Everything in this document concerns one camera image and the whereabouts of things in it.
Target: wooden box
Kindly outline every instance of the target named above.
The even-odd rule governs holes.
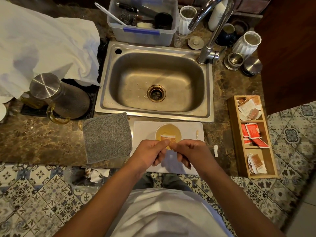
[[[239,110],[237,100],[244,99],[248,96],[233,96],[227,100],[227,106],[230,116],[231,129],[233,131],[233,138],[235,144],[235,152],[237,157],[238,171],[241,176],[258,179],[258,178],[275,178],[278,177],[276,164],[274,161],[274,156],[272,148],[259,148],[253,144],[244,144],[244,138],[241,131],[241,124],[246,123],[256,123],[258,124],[260,135],[262,140],[271,147],[270,136],[268,132],[267,123],[265,120],[264,112],[261,110],[262,115],[258,120],[242,121],[239,118]],[[267,169],[267,174],[252,174],[249,171],[247,154],[258,154],[260,159],[264,161],[265,167]]]

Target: hand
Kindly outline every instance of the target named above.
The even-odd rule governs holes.
[[[167,151],[166,147],[169,143],[169,140],[141,141],[133,155],[127,161],[126,165],[136,171],[136,174],[139,175],[139,178],[141,178],[150,166],[158,165],[165,158]]]
[[[178,161],[189,169],[192,163],[200,175],[221,169],[203,141],[181,140],[178,143],[171,143],[170,148],[177,152]]]

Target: forearm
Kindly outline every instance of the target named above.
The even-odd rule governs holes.
[[[209,185],[238,237],[285,236],[222,169],[206,174],[203,179]]]
[[[124,166],[55,236],[103,237],[137,181],[138,173]]]

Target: folded gray microfiber cloth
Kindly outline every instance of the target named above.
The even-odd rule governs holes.
[[[126,112],[87,119],[82,131],[87,164],[127,156],[132,151]]]

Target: pitcher handle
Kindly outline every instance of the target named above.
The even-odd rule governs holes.
[[[54,117],[54,107],[55,105],[49,105],[46,110],[47,117],[50,119],[50,121],[58,125],[67,124],[70,121],[69,117],[67,117],[65,121],[59,121]]]

